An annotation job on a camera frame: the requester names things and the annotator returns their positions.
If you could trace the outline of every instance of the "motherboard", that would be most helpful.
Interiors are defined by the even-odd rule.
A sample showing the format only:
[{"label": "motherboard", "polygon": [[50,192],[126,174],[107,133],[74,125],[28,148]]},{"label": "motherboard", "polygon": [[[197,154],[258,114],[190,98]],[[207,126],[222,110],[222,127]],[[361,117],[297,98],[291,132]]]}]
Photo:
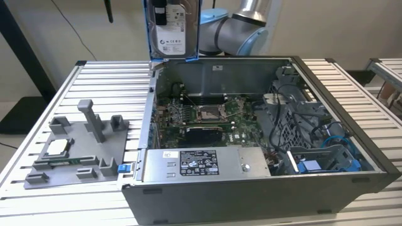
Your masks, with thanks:
[{"label": "motherboard", "polygon": [[158,105],[161,148],[267,146],[246,96],[163,98]]}]

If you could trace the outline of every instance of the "blue cable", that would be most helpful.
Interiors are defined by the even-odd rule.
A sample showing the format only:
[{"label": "blue cable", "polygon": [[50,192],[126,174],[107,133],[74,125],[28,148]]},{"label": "blue cable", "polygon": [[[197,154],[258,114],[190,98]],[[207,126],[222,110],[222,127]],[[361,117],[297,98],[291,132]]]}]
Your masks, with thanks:
[{"label": "blue cable", "polygon": [[321,148],[323,148],[323,147],[326,146],[327,142],[330,141],[330,139],[334,139],[334,138],[342,139],[342,140],[349,144],[350,148],[353,149],[353,154],[352,154],[352,155],[353,155],[353,157],[354,157],[356,154],[357,154],[357,150],[356,150],[356,148],[354,148],[354,145],[353,145],[352,142],[350,142],[345,137],[342,137],[342,136],[332,136],[332,137],[329,137],[329,138],[325,140],[325,142],[322,143]]}]

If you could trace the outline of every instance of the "black pole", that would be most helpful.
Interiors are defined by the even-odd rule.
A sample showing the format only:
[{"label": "black pole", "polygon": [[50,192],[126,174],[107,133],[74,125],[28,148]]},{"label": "black pole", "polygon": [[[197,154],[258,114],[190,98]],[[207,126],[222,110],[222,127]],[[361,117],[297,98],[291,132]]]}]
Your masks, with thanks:
[{"label": "black pole", "polygon": [[104,0],[106,2],[106,11],[107,11],[107,17],[108,21],[114,22],[114,14],[112,14],[112,6],[111,6],[111,0]]},{"label": "black pole", "polygon": [[4,0],[0,0],[0,31],[3,37],[34,81],[34,84],[47,103],[51,102],[56,90],[36,58],[26,36],[14,19]]}]

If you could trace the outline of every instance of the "white sticker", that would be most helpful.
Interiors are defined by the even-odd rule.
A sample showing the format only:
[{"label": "white sticker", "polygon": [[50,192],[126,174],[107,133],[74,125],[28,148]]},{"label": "white sticker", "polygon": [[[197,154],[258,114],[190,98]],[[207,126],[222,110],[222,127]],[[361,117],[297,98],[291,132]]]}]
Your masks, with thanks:
[{"label": "white sticker", "polygon": [[173,151],[163,152],[163,158],[178,158],[178,157],[179,157],[179,152],[173,152]]},{"label": "white sticker", "polygon": [[167,25],[157,26],[158,49],[166,55],[186,53],[186,10],[182,5],[166,6]]},{"label": "white sticker", "polygon": [[222,71],[223,70],[223,65],[214,65],[213,66],[213,71]]},{"label": "white sticker", "polygon": [[155,13],[163,14],[165,13],[165,8],[155,7]]}]

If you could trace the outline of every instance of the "power supply label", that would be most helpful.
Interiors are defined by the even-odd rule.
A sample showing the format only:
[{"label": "power supply label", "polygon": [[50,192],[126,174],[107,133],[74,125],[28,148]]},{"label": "power supply label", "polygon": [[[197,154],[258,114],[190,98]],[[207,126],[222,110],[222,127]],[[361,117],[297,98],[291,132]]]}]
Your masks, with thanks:
[{"label": "power supply label", "polygon": [[219,175],[217,150],[181,151],[182,176]]}]

